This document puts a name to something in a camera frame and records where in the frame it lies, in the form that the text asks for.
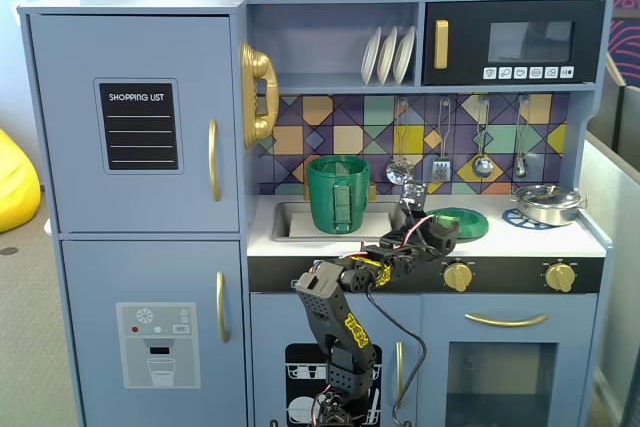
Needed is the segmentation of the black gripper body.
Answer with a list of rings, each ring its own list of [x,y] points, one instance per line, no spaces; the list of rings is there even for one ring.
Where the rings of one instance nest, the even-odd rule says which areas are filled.
[[[417,253],[418,251],[439,253],[429,244],[429,235],[422,233],[424,218],[431,215],[424,211],[427,187],[415,179],[406,179],[402,184],[399,205],[405,214],[402,225],[400,247]]]

